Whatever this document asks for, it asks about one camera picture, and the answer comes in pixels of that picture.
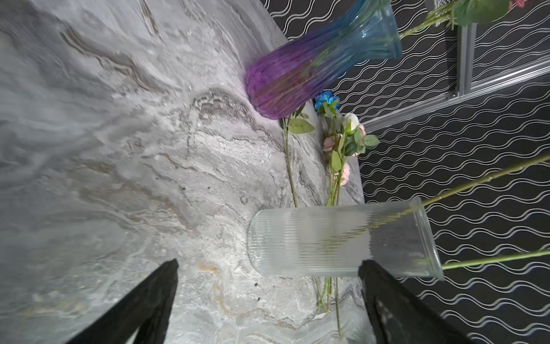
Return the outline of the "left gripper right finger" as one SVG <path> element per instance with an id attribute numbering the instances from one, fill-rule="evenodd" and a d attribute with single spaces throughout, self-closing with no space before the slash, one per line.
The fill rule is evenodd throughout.
<path id="1" fill-rule="evenodd" d="M 358 276 L 377 343 L 471 343 L 374 260 Z"/>

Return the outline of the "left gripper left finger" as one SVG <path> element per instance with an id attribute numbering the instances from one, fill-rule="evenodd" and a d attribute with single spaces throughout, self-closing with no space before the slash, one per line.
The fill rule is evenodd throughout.
<path id="1" fill-rule="evenodd" d="M 178 261 L 164 262 L 70 343 L 163 343 L 178 286 Z"/>

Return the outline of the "clear glass jar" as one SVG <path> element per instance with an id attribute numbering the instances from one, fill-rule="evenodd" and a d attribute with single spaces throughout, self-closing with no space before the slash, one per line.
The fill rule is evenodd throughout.
<path id="1" fill-rule="evenodd" d="M 356 277 L 365 260 L 392 276 L 444 278 L 420 198 L 345 206 L 264 209 L 247 231 L 262 275 Z"/>

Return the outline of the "purple blue glass vase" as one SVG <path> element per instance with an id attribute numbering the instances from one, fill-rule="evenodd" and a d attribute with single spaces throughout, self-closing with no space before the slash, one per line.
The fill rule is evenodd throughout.
<path id="1" fill-rule="evenodd" d="M 390 2 L 356 1 L 341 17 L 259 58 L 247 67 L 244 85 L 254 109 L 279 120 L 356 64 L 401 57 Z"/>

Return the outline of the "yellow rose stem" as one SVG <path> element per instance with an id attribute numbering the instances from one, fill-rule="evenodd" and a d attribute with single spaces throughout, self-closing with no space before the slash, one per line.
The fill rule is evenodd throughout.
<path id="1" fill-rule="evenodd" d="M 430 11 L 422 24 L 399 34 L 401 40 L 429 27 L 446 23 L 447 27 L 467 27 L 470 24 L 489 24 L 505 17 L 514 7 L 525 7 L 527 1 L 455 0 Z"/>

